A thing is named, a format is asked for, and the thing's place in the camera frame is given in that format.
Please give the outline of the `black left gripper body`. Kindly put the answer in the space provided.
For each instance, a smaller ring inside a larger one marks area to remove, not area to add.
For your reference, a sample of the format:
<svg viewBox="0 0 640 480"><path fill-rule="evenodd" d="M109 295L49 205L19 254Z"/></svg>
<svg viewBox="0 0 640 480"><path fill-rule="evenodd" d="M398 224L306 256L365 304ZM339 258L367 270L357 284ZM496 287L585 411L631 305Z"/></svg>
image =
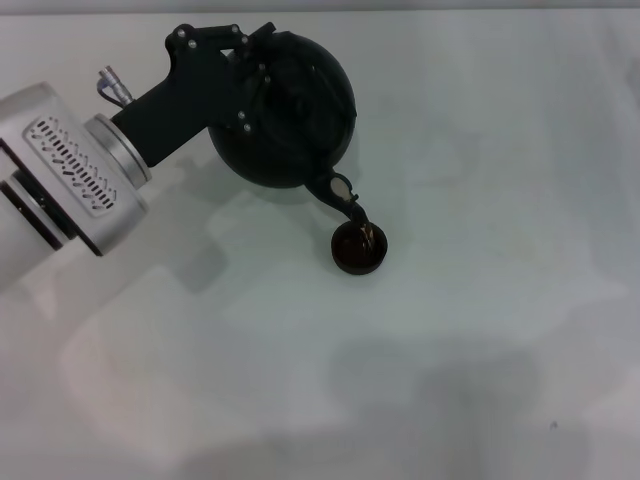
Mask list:
<svg viewBox="0 0 640 480"><path fill-rule="evenodd" d="M111 118L150 168L210 126L237 127L246 110L219 50L186 48L170 59L167 77Z"/></svg>

